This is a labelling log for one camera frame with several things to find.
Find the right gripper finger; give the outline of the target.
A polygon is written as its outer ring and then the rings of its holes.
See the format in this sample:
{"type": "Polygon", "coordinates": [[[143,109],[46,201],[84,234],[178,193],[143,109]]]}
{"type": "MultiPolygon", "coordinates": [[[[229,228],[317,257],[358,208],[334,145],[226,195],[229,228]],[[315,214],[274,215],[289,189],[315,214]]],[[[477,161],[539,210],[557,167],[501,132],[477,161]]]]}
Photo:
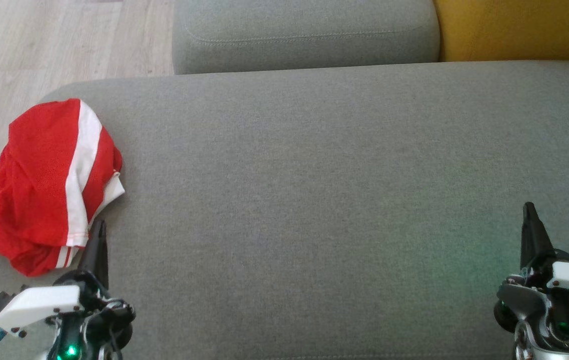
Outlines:
{"type": "Polygon", "coordinates": [[[550,275],[556,252],[533,202],[523,205],[522,215],[520,268],[528,275],[550,275]]]}

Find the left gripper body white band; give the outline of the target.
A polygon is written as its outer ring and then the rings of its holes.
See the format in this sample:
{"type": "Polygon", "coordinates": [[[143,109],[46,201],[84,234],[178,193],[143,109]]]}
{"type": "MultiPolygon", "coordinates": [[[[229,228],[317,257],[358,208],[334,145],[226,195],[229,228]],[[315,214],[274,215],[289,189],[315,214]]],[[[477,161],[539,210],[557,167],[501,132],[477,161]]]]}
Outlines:
{"type": "Polygon", "coordinates": [[[27,287],[0,308],[0,329],[15,337],[48,321],[54,327],[50,349],[41,360],[125,360],[136,310],[111,296],[107,275],[70,271],[53,285],[27,287]]]}

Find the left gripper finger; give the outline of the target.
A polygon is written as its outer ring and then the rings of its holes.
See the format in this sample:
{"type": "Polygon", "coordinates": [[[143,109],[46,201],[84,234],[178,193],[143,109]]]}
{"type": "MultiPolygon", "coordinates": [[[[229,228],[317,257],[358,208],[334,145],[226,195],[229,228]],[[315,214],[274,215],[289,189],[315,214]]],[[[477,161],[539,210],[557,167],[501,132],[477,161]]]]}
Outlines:
{"type": "Polygon", "coordinates": [[[104,219],[97,219],[91,228],[88,242],[79,261],[79,270],[91,273],[104,289],[109,288],[107,224],[104,219]]]}

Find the red shorts with white stripe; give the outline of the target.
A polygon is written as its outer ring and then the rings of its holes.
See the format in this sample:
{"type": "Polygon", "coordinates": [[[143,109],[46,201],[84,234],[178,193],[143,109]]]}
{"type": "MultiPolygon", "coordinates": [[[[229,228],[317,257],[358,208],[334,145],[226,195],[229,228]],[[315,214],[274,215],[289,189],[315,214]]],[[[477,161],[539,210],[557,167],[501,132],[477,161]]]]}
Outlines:
{"type": "Polygon", "coordinates": [[[17,117],[0,155],[0,255],[23,243],[89,237],[96,216],[125,193],[122,166],[81,99],[38,104],[17,117]]]}

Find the grey sofa seat cushion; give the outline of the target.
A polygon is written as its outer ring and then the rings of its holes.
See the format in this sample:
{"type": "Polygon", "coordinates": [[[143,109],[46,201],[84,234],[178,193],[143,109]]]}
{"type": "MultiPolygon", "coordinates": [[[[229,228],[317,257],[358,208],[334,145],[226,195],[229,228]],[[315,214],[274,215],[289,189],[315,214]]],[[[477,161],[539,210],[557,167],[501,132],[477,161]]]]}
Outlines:
{"type": "Polygon", "coordinates": [[[511,360],[523,205],[569,253],[569,62],[65,85],[123,156],[125,360],[511,360]]]}

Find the yellow sofa cushion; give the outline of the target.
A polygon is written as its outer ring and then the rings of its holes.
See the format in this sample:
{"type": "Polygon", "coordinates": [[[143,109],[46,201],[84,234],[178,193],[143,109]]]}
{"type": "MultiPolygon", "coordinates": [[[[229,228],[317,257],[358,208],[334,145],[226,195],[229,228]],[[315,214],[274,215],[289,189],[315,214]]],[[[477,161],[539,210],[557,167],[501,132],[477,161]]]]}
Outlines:
{"type": "Polygon", "coordinates": [[[569,0],[433,0],[440,60],[569,60],[569,0]]]}

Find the grey sofa back cushion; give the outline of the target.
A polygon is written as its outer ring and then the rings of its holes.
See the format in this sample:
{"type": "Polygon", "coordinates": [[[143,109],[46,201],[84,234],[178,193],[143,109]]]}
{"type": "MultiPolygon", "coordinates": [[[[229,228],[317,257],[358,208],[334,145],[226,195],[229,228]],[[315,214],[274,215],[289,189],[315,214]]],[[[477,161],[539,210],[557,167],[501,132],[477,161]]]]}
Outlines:
{"type": "Polygon", "coordinates": [[[433,0],[177,0],[177,75],[437,62],[433,0]]]}

